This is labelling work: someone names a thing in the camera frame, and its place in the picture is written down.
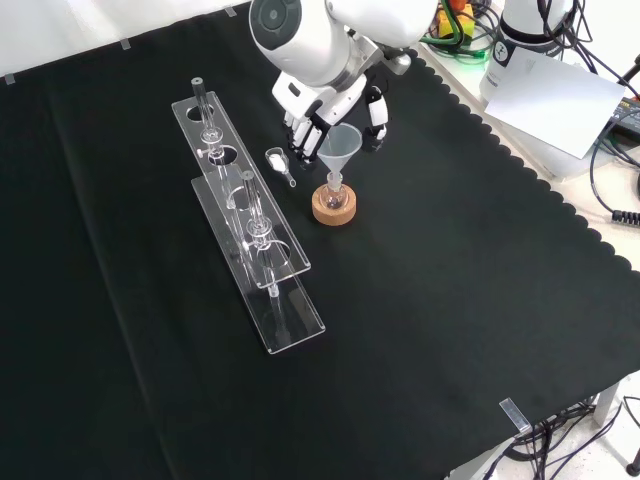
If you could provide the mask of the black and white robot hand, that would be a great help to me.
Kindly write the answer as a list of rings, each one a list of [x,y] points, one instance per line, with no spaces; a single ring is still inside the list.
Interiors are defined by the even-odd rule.
[[[329,130],[341,124],[359,101],[365,103],[370,118],[370,125],[363,130],[363,149],[379,150],[389,122],[385,92],[376,84],[375,76],[368,74],[360,75],[339,92],[330,86],[307,86],[282,72],[272,88],[273,97],[284,109],[288,148],[304,165],[317,160]]]

